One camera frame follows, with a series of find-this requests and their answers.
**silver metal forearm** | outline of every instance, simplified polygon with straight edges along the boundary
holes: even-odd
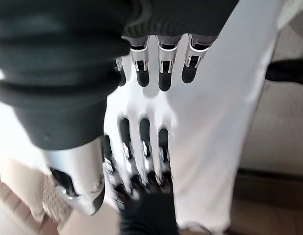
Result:
[[[56,189],[74,209],[96,213],[104,198],[101,141],[66,150],[44,150]]]

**black fingertip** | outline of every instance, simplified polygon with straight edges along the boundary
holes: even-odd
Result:
[[[171,87],[171,73],[168,72],[160,72],[159,73],[159,88],[166,92]]]
[[[112,155],[109,136],[104,136],[104,153],[107,155]]]
[[[158,134],[158,140],[159,140],[159,146],[168,146],[168,130],[163,128],[159,131]]]
[[[121,74],[121,81],[119,83],[119,86],[122,87],[126,84],[126,74],[124,73],[123,69],[119,71],[119,73]]]
[[[150,82],[148,70],[136,72],[137,82],[141,87],[146,87]]]
[[[130,122],[127,118],[120,121],[120,135],[122,142],[129,144],[131,142],[130,136]]]
[[[183,71],[182,71],[182,81],[184,83],[191,83],[196,75],[196,68],[194,67],[186,67],[184,65]]]
[[[150,139],[150,121],[147,118],[143,118],[140,122],[140,136],[141,141],[149,142]]]

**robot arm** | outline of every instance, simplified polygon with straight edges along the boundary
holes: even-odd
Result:
[[[168,90],[180,36],[191,33],[184,70],[193,78],[183,79],[190,82],[237,2],[0,1],[0,101],[14,108],[74,208],[92,215],[103,201],[106,98],[123,69],[116,59],[131,51],[138,82],[148,85],[146,41],[158,35],[159,87]]]

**black glove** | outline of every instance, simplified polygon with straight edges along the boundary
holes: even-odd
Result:
[[[115,166],[109,136],[105,136],[104,157],[110,182],[120,210],[121,235],[178,235],[175,215],[173,183],[168,153],[168,131],[159,131],[161,156],[160,183],[154,171],[149,138],[149,121],[140,123],[144,149],[146,184],[138,173],[129,135],[129,121],[120,122],[121,139],[124,147],[127,171],[130,177],[130,192],[127,192]]]

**robotic hand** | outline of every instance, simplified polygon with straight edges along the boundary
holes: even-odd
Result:
[[[159,87],[167,91],[188,33],[182,79],[189,83],[237,2],[0,1],[0,101],[13,106],[75,209],[92,215],[103,202],[103,121],[107,96],[125,83],[120,57],[131,51],[138,83],[147,86],[147,42],[157,35]]]
[[[149,120],[144,118],[140,122],[145,165],[142,177],[138,173],[132,152],[128,119],[121,120],[120,132],[130,179],[130,192],[126,191],[116,169],[109,136],[104,137],[105,166],[121,215],[120,234],[178,235],[168,151],[168,131],[161,129],[158,135],[161,164],[160,183],[158,183],[153,165]]]

